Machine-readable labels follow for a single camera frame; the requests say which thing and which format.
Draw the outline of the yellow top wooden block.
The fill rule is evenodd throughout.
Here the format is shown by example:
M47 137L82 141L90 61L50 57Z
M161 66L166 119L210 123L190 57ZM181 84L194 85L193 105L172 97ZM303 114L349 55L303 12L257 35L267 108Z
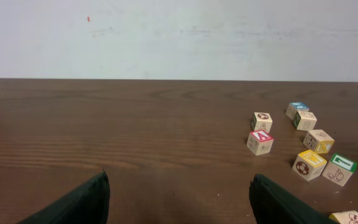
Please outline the yellow top wooden block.
M299 153L292 169L306 181L319 177L327 164L327 160L312 150Z

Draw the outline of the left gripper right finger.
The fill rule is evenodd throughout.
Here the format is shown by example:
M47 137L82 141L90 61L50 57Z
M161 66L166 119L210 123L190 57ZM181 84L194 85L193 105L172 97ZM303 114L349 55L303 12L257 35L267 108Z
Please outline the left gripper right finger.
M250 182L249 200L258 224L336 224L263 174Z

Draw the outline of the red letter A block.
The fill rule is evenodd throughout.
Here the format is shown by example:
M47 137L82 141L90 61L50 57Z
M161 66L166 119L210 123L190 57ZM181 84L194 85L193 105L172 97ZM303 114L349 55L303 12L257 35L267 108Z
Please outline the red letter A block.
M246 145L256 156L259 156L270 152L273 140L274 138L264 130L251 131Z

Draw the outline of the soccer ball picture block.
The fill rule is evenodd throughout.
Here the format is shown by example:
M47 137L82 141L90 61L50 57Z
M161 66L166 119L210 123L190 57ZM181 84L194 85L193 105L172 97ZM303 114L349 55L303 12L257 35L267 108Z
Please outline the soccer ball picture block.
M255 112L251 122L254 131L263 130L269 133L272 127L273 120L269 113Z

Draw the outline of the yellow sided picture block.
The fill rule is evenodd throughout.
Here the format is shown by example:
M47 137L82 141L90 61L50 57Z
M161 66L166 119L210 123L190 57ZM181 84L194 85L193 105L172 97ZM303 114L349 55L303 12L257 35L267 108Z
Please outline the yellow sided picture block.
M303 144L317 154L327 154L334 144L334 139L322 129L314 129L307 132Z

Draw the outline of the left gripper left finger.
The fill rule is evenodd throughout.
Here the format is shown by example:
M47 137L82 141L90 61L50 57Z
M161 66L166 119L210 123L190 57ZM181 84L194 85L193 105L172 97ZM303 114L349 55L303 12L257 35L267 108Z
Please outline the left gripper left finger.
M18 224L106 224L110 186L102 171Z

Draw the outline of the plain block beside blue block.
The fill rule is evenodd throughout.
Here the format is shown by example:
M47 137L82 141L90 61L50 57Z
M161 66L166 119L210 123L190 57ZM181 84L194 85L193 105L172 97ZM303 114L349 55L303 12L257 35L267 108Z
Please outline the plain block beside blue block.
M295 128L300 131L313 130L316 123L316 116L312 112L308 111L297 111L293 118Z

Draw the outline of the plain front wooden block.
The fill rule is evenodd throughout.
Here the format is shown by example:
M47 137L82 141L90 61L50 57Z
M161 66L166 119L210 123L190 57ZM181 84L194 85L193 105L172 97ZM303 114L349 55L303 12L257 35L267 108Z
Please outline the plain front wooden block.
M355 210L332 213L329 218L340 224L358 224L358 212Z

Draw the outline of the blue top wooden block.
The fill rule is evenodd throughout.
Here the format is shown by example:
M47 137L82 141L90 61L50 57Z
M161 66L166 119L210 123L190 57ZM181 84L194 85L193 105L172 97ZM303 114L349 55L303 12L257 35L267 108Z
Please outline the blue top wooden block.
M302 102L291 102L285 114L293 120L298 111L309 111L309 107Z

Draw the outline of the green number 7 block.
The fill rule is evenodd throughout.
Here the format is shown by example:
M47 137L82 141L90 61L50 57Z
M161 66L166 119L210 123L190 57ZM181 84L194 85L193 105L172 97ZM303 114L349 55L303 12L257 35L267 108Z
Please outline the green number 7 block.
M334 153L324 168L322 176L343 187L356 171L356 168L357 162Z

